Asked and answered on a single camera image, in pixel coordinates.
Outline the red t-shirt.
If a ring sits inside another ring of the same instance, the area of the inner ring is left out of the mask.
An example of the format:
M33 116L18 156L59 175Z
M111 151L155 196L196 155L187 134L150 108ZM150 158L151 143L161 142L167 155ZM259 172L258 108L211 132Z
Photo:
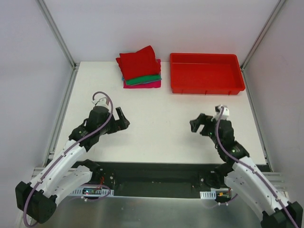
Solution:
M137 52L120 53L119 57L116 58L116 62L125 80L157 75L160 72L152 46L146 46Z

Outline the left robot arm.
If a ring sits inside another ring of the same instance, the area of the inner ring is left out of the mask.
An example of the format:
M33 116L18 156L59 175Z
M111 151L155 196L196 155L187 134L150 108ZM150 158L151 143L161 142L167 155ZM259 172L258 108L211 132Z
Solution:
M95 185L101 181L103 175L100 165L89 159L80 162L71 174L67 172L79 157L99 142L100 136L128 128L130 122L121 108L117 107L115 110L118 119L113 117L113 109L108 106L94 106L89 117L71 132L62 152L30 182L21 181L16 186L17 206L23 211L26 227L31 227L27 217L43 224L73 190L85 183Z

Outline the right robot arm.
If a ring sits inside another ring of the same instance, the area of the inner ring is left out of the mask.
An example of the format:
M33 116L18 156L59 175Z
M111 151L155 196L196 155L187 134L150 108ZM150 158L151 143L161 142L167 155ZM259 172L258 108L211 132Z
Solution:
M223 164L204 179L215 189L231 188L257 215L263 228L300 228L303 208L291 202L261 172L247 150L235 140L231 121L200 114L190 121L192 132L209 137Z

